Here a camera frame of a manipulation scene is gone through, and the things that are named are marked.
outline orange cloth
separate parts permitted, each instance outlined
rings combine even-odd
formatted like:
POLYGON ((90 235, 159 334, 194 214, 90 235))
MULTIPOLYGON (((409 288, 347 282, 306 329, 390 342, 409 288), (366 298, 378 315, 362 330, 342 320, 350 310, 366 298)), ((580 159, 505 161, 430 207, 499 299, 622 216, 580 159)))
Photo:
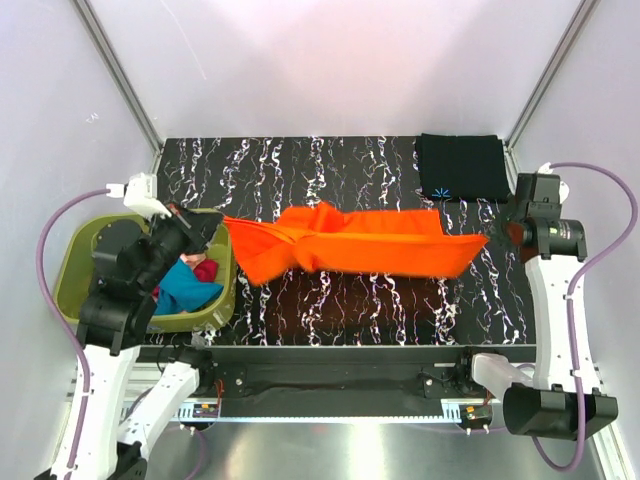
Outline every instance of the orange cloth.
POLYGON ((445 235, 438 210, 341 213, 326 203, 287 208, 274 223, 225 218, 238 264, 253 285, 300 266, 308 272, 462 274, 484 235, 445 235))

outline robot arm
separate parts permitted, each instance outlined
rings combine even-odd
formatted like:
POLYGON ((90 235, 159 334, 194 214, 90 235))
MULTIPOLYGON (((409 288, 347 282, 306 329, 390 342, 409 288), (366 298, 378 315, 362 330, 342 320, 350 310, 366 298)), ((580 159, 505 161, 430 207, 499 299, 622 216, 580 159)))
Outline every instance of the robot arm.
POLYGON ((80 310, 76 334, 90 367, 90 390, 84 391, 79 368, 70 420, 56 459, 37 479, 144 478, 149 454, 179 405, 199 385, 205 389, 213 385, 211 353, 178 350, 159 382, 119 424, 131 370, 155 311, 151 293, 182 253, 208 248, 223 217, 177 205, 165 207, 155 199, 152 175, 136 175, 126 187, 109 187, 112 196, 124 196, 125 205, 147 218, 149 233, 135 222, 118 220, 98 235, 93 251, 96 278, 80 310), (76 451, 73 462, 72 451, 76 451))
POLYGON ((573 440, 576 377, 584 390, 587 436, 614 421, 618 407, 614 397, 600 393, 589 350, 582 278, 571 296, 573 318, 567 314, 568 286, 587 256, 580 222, 560 218, 567 193, 556 175, 520 174, 504 225, 510 241, 520 247, 533 295, 538 345, 533 378, 500 355, 477 354, 468 363, 471 379, 503 403, 511 433, 573 440), (573 369, 569 322, 575 326, 580 371, 573 369))

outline teal fabric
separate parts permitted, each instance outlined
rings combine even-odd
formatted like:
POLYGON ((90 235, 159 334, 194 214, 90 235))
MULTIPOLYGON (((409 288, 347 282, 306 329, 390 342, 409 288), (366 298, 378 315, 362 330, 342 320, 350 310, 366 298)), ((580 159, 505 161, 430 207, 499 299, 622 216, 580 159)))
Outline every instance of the teal fabric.
POLYGON ((222 285, 204 283, 182 260, 171 267, 160 282, 156 315, 195 312, 222 293, 222 285))

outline green laundry basket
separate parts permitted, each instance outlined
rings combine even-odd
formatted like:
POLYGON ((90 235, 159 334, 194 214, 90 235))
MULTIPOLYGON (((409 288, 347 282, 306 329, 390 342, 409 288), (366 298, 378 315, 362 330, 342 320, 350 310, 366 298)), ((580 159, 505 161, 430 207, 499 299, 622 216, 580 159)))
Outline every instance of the green laundry basket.
MULTIPOLYGON (((195 209, 196 212, 213 212, 213 209, 195 209)), ((136 214, 116 214, 94 218, 80 227, 67 248, 53 298, 69 323, 78 323, 80 307, 89 295, 89 285, 94 267, 91 252, 96 245, 98 232, 108 224, 122 219, 136 221, 147 231, 142 217, 136 214)), ((193 313, 159 315, 151 319, 148 333, 187 332, 194 329, 221 328, 233 315, 236 298, 236 262, 231 249, 231 237, 224 224, 218 228, 207 257, 218 263, 216 283, 224 286, 222 294, 211 304, 193 313)))

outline black towel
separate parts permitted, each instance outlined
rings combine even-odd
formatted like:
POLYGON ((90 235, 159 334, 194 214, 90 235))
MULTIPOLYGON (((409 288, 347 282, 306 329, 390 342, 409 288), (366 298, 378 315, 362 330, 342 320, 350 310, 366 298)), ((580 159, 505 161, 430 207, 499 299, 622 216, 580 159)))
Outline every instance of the black towel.
POLYGON ((422 194, 433 200, 484 198, 506 202, 510 193, 502 141, 495 135, 416 138, 422 194))

